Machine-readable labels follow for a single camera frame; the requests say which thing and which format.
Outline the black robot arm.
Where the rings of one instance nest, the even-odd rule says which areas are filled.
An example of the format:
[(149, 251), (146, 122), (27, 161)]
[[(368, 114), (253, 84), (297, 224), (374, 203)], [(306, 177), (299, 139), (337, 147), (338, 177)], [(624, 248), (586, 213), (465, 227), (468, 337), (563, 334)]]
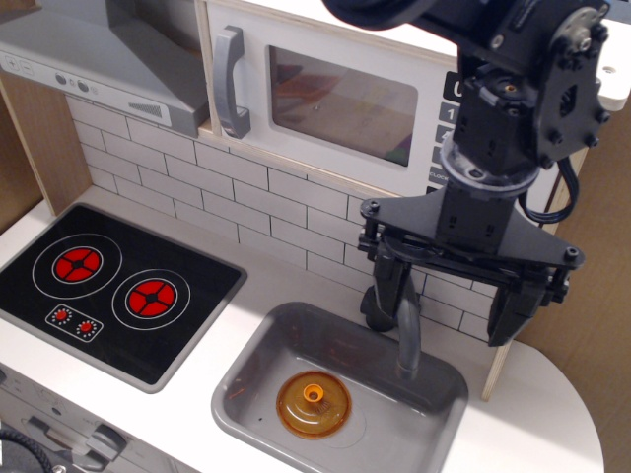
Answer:
[(605, 1), (330, 1), (365, 30), (404, 24), (458, 49), (462, 99), (440, 159), (447, 183), (424, 196), (368, 199), (359, 247), (374, 264), (361, 303), (368, 325), (418, 338), (411, 270), (421, 266), (497, 290), (488, 343), (514, 339), (536, 311), (564, 300), (584, 253), (549, 234), (568, 209), (530, 210), (539, 173), (558, 168), (572, 196), (571, 156), (597, 144), (609, 119), (596, 75)]

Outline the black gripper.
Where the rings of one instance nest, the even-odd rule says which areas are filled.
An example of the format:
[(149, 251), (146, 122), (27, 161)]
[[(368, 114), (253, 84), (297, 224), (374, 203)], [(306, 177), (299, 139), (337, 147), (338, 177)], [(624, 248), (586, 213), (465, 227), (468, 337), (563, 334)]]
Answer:
[(394, 315), (410, 264), (496, 286), (489, 347), (512, 341), (543, 300), (563, 301), (571, 272), (585, 262), (578, 247), (531, 223), (512, 202), (474, 199), (448, 186), (367, 199), (360, 211), (358, 247), (374, 260), (379, 308)]

